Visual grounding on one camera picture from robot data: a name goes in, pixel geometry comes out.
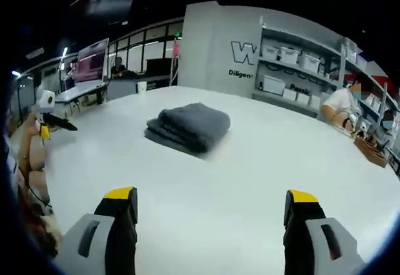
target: white wall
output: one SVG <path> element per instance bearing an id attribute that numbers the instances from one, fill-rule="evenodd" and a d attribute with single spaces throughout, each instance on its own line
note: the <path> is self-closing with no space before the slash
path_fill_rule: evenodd
<path id="1" fill-rule="evenodd" d="M 324 26 L 286 12 L 220 6 L 216 1 L 190 4 L 186 8 L 182 31 L 178 84 L 250 97 L 257 73 L 255 60 L 259 55 L 261 21 L 269 28 L 282 29 L 333 48 L 342 38 Z M 234 58 L 232 42 L 237 42 L 236 47 L 240 45 L 251 50 L 247 57 L 242 53 L 242 57 Z M 230 76 L 230 69 L 253 77 Z M 384 75 L 376 63 L 370 62 L 366 71 Z"/>

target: towel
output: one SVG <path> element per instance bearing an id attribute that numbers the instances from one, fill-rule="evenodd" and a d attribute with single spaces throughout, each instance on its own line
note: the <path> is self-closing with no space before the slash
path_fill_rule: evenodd
<path id="1" fill-rule="evenodd" d="M 225 136 L 230 125 L 231 120 L 226 113 L 202 103 L 193 103 L 162 110 L 157 119 L 147 122 L 145 135 L 146 137 L 155 135 L 157 140 L 166 139 L 169 145 L 171 143 L 176 145 L 172 146 L 174 149 L 187 149 L 183 152 L 206 153 Z"/>

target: desk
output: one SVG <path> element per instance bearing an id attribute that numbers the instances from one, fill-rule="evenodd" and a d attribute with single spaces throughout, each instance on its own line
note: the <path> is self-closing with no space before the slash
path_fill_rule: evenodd
<path id="1" fill-rule="evenodd" d="M 164 108 L 201 101 L 231 128 L 207 161 L 147 140 Z M 329 125 L 248 98 L 187 87 L 130 95 L 72 118 L 56 131 L 46 166 L 65 233 L 110 190 L 136 186 L 138 274 L 283 274 L 288 189 L 313 193 L 358 240 L 368 260 L 400 203 L 400 181 L 371 164 Z"/>
<path id="2" fill-rule="evenodd" d="M 102 103 L 101 90 L 106 86 L 106 83 L 103 80 L 91 80 L 85 82 L 77 82 L 74 87 L 68 89 L 67 91 L 62 92 L 56 96 L 56 103 L 62 103 L 64 105 L 69 105 L 71 109 L 71 114 L 73 113 L 71 102 L 74 102 L 78 107 L 79 111 L 79 102 L 78 98 L 85 96 L 87 94 L 97 94 L 97 103 Z"/>

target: white cup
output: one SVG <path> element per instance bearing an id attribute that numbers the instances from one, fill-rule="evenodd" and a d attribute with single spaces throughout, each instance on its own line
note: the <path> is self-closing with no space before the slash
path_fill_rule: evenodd
<path id="1" fill-rule="evenodd" d="M 141 81 L 137 83 L 137 93 L 144 94 L 146 92 L 148 83 L 146 81 Z"/>

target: face mask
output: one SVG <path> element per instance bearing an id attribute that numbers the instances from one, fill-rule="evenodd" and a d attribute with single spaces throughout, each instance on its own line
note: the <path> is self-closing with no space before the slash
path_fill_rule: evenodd
<path id="1" fill-rule="evenodd" d="M 391 129 L 393 126 L 393 121 L 383 121 L 382 125 L 383 125 L 383 128 L 385 128 L 385 129 Z"/>
<path id="2" fill-rule="evenodd" d="M 352 95 L 357 100 L 361 100 L 361 92 L 352 92 Z"/>

